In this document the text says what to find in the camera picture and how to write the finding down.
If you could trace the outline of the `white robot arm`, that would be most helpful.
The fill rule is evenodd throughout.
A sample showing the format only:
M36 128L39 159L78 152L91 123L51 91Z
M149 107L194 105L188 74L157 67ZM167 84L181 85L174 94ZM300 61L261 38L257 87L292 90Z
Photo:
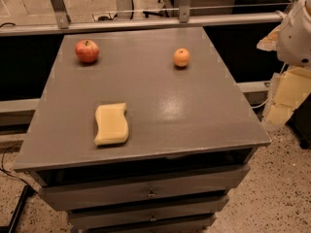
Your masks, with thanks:
M275 75L268 92L264 120L285 124L311 93L311 0L298 0L257 48L276 51L288 70Z

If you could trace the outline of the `foam padded gripper finger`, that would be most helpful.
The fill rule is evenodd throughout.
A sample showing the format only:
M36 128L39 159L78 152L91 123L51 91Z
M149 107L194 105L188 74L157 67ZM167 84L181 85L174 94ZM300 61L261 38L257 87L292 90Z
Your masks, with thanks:
M279 32L280 26L276 26L270 33L259 40L257 48L265 51L276 51Z
M283 74L274 74L268 90L263 120L284 125L311 93L311 69L291 66Z

